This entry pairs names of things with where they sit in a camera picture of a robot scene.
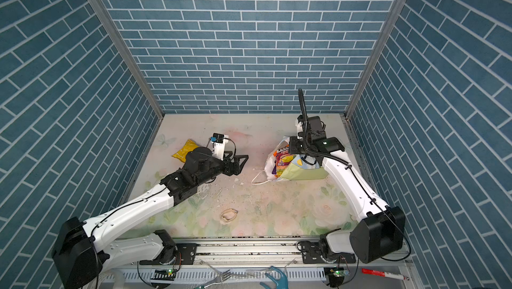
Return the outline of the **yellow snack packet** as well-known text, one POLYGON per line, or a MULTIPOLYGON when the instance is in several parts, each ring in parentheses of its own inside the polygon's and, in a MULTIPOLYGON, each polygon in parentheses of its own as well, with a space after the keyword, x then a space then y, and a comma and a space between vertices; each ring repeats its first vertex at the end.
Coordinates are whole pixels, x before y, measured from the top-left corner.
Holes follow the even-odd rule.
POLYGON ((195 141, 188 139, 186 143, 175 154, 172 155, 172 157, 176 158, 182 163, 185 163, 186 156, 196 148, 199 148, 199 145, 195 141))

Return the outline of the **floral paper gift bag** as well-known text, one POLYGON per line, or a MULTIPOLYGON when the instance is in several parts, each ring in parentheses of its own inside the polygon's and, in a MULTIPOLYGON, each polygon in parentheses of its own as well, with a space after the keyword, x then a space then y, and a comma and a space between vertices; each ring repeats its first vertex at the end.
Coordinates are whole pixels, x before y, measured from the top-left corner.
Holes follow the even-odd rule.
POLYGON ((326 170, 311 156, 295 154, 284 173, 277 178, 275 173, 274 153, 282 148, 289 147, 289 137, 284 137, 276 148, 269 154, 263 170, 251 181, 252 185, 266 184, 277 181, 322 180, 328 176, 326 170))

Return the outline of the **pink colourful candy packet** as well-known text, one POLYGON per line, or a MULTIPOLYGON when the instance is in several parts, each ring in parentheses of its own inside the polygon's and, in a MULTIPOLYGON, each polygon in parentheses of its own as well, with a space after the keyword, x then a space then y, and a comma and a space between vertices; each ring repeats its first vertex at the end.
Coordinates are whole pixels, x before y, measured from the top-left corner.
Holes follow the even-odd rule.
POLYGON ((289 147, 277 150, 274 154, 275 157, 275 173, 274 175, 279 178, 287 169, 289 164, 295 158, 294 154, 289 152, 289 147))

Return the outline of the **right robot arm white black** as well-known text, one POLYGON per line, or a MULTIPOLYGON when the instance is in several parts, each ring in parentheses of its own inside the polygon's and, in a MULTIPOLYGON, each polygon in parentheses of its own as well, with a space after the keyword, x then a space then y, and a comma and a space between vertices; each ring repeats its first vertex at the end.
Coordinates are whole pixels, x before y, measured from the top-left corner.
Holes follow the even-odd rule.
POLYGON ((363 263, 403 247, 406 217, 400 207, 390 207, 355 169, 345 147, 336 137, 327 137, 320 117, 299 115, 297 134, 290 138, 293 154, 313 159, 341 189, 355 214, 357 225, 347 233, 333 230, 321 235, 319 250, 328 262, 349 256, 363 263))

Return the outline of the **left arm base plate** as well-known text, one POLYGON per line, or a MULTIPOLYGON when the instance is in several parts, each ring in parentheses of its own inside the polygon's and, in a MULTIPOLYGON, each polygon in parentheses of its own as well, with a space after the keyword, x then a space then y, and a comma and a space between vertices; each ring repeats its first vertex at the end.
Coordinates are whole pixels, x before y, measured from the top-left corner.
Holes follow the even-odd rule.
POLYGON ((140 265, 193 265, 197 253, 196 243, 178 243, 173 248, 164 248, 162 253, 153 260, 139 261, 140 265))

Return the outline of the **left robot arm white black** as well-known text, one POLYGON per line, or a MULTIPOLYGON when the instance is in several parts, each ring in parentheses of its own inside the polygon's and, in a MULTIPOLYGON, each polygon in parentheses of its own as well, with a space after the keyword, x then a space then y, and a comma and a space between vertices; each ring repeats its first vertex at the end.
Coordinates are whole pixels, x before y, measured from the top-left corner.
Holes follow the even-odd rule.
POLYGON ((165 230, 148 236, 119 237, 148 218, 182 203, 217 176, 241 174, 247 155, 217 158, 206 147, 185 157, 182 168, 168 174, 141 196, 99 216, 76 216, 61 225, 51 257, 64 288, 98 284, 101 273, 142 260, 166 264, 176 257, 176 244, 165 230))

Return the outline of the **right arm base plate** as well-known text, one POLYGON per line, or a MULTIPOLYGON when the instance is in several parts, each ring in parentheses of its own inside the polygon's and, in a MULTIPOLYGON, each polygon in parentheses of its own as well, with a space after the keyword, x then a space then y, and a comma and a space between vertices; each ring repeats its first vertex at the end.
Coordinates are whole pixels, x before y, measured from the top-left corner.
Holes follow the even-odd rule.
POLYGON ((356 263, 354 254, 332 252, 324 242, 311 242, 308 240, 296 243, 296 248, 301 254, 304 264, 337 264, 337 263, 356 263))

